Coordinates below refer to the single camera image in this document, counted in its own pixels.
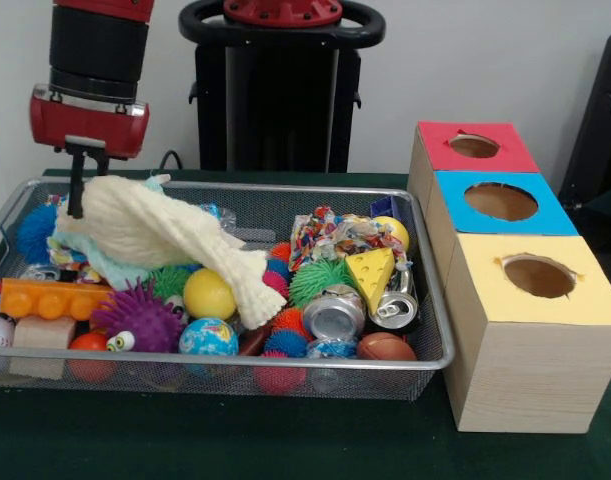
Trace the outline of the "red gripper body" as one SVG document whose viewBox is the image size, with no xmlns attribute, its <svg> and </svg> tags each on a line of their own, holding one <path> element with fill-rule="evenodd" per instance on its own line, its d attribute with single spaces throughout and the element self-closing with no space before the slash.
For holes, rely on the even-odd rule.
<svg viewBox="0 0 611 480">
<path fill-rule="evenodd" d="M 34 86 L 29 116 L 35 142 L 57 148 L 68 143 L 103 148 L 118 159 L 136 157 L 150 117 L 149 105 L 103 102 Z"/>
</svg>

